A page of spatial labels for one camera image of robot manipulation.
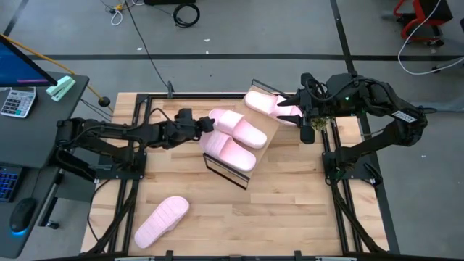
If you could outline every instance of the wooden table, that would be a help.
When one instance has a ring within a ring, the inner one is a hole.
[[[136,95],[118,95],[112,122],[131,124]],[[179,109],[190,107],[198,119],[214,108],[234,109],[239,101],[158,99],[153,107],[163,109],[170,117]],[[150,118],[151,122],[160,120],[163,118],[159,112]],[[337,123],[344,146],[362,141],[355,117],[338,118]],[[330,128],[328,131],[334,149]],[[324,183],[323,150],[321,135],[316,133],[316,142],[306,145],[299,141],[297,128],[281,125],[245,191],[209,172],[202,150],[195,142],[170,150],[147,149],[146,175],[138,189],[129,255],[165,255],[169,249],[176,256],[290,256],[294,250],[301,250],[303,255],[341,254],[334,202],[330,187]],[[373,187],[362,181],[349,183],[358,219],[377,244],[388,249]],[[98,236],[112,222],[119,184],[110,181],[95,196],[90,221]],[[139,249],[133,240],[134,233],[163,199],[174,195],[190,202],[188,214],[175,230],[149,248]],[[348,224],[345,219],[350,249],[354,250]],[[123,221],[117,240],[119,247],[124,225]],[[82,251],[95,243],[87,227]]]

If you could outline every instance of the concrete floor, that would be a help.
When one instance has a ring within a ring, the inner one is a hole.
[[[116,0],[104,0],[116,4]],[[455,19],[443,26],[447,38],[464,43],[458,21],[464,2],[448,0]],[[380,18],[393,9],[395,0],[338,0],[352,55],[394,56],[402,45],[400,26]],[[10,23],[20,1],[0,0],[0,32]],[[165,80],[176,91],[245,91],[253,78],[284,91],[299,87],[299,75],[310,72],[319,80],[347,71],[330,1],[327,0],[198,0],[199,23],[189,29],[173,25],[172,18],[153,7],[132,8],[138,28],[151,54],[173,54],[157,59]],[[174,6],[161,6],[171,12]],[[147,60],[84,60],[84,54],[144,54],[140,38],[127,11],[121,25],[110,25],[111,15],[97,0],[31,0],[9,34],[14,40],[43,54],[74,54],[60,61],[88,75],[103,96],[113,102],[121,91],[164,91],[165,87]],[[174,59],[175,54],[330,54],[341,59]],[[405,54],[437,56],[464,54],[445,44],[432,54],[421,43],[409,45]],[[58,67],[37,62],[45,70]],[[406,62],[414,71],[429,70],[436,62]],[[390,82],[409,102],[447,103],[464,94],[464,70],[438,75],[411,76],[397,62],[355,61],[360,74]],[[89,91],[84,99],[96,104]],[[79,104],[75,116],[99,116]],[[460,138],[461,114],[430,115],[423,139],[410,148],[389,147],[378,153],[384,175],[400,251],[435,257],[464,257],[464,179],[461,177],[464,141]],[[378,130],[389,119],[369,117]],[[18,258],[36,260],[79,253],[88,203],[60,200],[52,219],[58,231],[34,228]]]

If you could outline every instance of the dark desk surface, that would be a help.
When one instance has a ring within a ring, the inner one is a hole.
[[[59,80],[68,75],[49,74]],[[37,87],[37,98],[27,118],[18,119],[0,115],[0,162],[25,167],[42,168],[54,150],[57,121],[71,117],[87,83],[87,76],[70,75],[75,85],[61,101],[53,101],[46,93],[47,87]],[[3,104],[8,91],[0,93]]]
[[[57,80],[67,75],[58,72],[49,74]],[[86,76],[70,76],[76,84],[61,101],[51,100],[45,92],[46,88],[37,88],[38,99],[27,118],[14,119],[0,115],[0,143],[4,148],[0,150],[0,162],[35,167],[24,173],[14,201],[0,203],[1,257],[16,258],[20,255],[58,176],[57,167],[44,167],[54,149],[56,124],[58,120],[71,117],[88,83]],[[0,103],[3,103],[7,94],[8,91],[0,93]],[[36,179],[36,189],[31,196]],[[37,202],[33,218],[23,236],[13,236],[9,229],[9,217],[16,203],[28,197],[33,197]]]

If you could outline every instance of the pink slide sandal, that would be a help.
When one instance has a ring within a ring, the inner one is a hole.
[[[203,133],[199,143],[204,152],[237,170],[250,171],[256,165],[253,153],[240,147],[231,136],[218,130]]]
[[[266,145],[268,137],[261,130],[253,127],[244,116],[225,109],[214,109],[210,118],[215,119],[215,129],[232,136],[237,141],[255,149]]]
[[[167,231],[171,231],[189,210],[189,202],[180,196],[163,200],[150,217],[137,230],[136,244],[144,249],[149,247]]]
[[[269,115],[270,117],[273,117],[285,125],[295,126],[293,123],[277,118],[277,116],[302,116],[302,111],[296,106],[277,106],[279,102],[283,102],[285,100],[286,99],[280,95],[276,96],[272,94],[261,94],[257,91],[250,91],[245,96],[245,104],[249,108],[261,112],[265,115]]]

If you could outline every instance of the computer screen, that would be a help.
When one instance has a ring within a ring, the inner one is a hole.
[[[55,86],[57,82],[0,36],[0,87]]]

